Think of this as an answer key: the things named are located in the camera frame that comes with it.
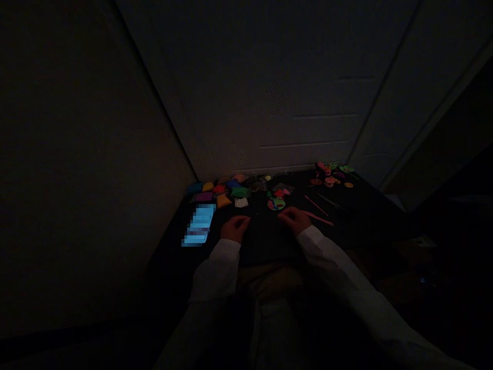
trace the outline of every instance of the floor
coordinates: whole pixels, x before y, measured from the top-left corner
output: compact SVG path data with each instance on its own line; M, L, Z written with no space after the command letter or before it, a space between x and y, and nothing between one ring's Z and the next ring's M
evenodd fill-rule
M477 335L484 295L463 278L459 258L412 240L346 252L413 329L451 357L485 367L488 349Z

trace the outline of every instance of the hand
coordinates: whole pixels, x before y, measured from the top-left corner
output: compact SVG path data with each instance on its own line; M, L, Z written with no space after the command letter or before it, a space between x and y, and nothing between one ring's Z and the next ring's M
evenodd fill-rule
M296 207L288 207L277 215L281 222L291 229L294 236L298 236L304 229L311 226L308 215Z
M241 244L243 233L250 223L248 216L234 216L221 228L221 239L229 239Z

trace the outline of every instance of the door panel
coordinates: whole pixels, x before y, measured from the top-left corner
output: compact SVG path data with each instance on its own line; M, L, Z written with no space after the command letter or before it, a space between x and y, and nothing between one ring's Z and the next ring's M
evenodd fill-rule
M416 1L146 6L209 180L346 161Z

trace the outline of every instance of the dark wall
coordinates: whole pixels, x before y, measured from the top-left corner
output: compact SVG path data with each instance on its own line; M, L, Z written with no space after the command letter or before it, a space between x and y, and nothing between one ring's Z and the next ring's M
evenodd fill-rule
M193 171L94 2L0 14L0 338L134 313Z
M415 209L493 142L492 122L493 59L467 86L385 193L397 194L408 210Z

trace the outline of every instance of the door vent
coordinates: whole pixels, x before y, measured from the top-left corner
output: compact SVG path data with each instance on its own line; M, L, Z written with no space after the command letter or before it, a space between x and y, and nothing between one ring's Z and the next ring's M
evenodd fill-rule
M269 115L274 117L281 113L286 108L286 102L288 98L286 94L282 92L280 87L271 82L267 86L267 108L269 109Z
M247 151L239 148L238 145L230 144L228 150L230 153L230 160L234 165L240 165L247 160Z

